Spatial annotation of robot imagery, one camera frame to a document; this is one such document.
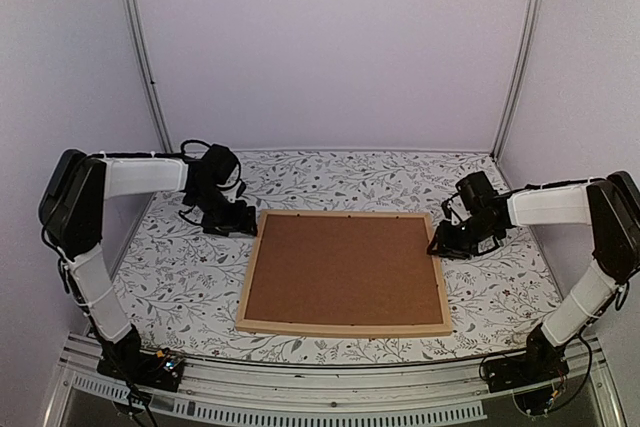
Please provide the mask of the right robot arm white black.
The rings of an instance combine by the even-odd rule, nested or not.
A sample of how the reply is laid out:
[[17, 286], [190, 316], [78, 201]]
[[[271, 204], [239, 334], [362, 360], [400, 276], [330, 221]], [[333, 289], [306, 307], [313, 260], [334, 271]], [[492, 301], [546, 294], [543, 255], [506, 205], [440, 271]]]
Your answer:
[[565, 180], [500, 193], [478, 171], [455, 185], [443, 201], [443, 220], [427, 251], [442, 259], [469, 260], [496, 251], [509, 230], [533, 231], [563, 288], [561, 304], [526, 340], [517, 374], [537, 383], [552, 371], [568, 342], [625, 299], [639, 271], [639, 188], [624, 170], [604, 177]]

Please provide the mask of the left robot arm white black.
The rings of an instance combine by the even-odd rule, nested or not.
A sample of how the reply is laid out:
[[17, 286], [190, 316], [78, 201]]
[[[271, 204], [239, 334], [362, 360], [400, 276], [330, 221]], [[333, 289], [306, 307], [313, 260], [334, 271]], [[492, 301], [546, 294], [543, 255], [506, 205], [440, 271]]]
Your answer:
[[41, 240], [58, 256], [68, 292], [89, 318], [103, 354], [128, 381], [148, 373], [141, 339], [114, 291], [102, 251], [106, 200], [159, 192], [183, 196], [186, 219], [199, 210], [196, 227], [227, 237], [256, 235], [257, 213], [242, 200], [246, 185], [238, 157], [209, 144], [199, 157], [178, 153], [64, 151], [38, 207]]

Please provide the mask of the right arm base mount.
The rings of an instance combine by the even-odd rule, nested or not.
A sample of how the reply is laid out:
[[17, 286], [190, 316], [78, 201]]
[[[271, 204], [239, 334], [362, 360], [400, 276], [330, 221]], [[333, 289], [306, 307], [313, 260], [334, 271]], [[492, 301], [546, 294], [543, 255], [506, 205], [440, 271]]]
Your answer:
[[564, 350], [548, 344], [528, 345], [524, 353], [515, 356], [492, 356], [479, 367], [479, 376], [491, 393], [531, 386], [568, 373]]

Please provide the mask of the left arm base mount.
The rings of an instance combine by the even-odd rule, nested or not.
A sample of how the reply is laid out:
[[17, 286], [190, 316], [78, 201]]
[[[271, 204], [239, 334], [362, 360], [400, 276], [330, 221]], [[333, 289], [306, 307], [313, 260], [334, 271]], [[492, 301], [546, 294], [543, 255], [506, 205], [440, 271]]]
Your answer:
[[145, 353], [138, 347], [119, 348], [107, 343], [102, 347], [97, 372], [135, 386], [175, 393], [184, 368], [184, 357], [168, 348]]

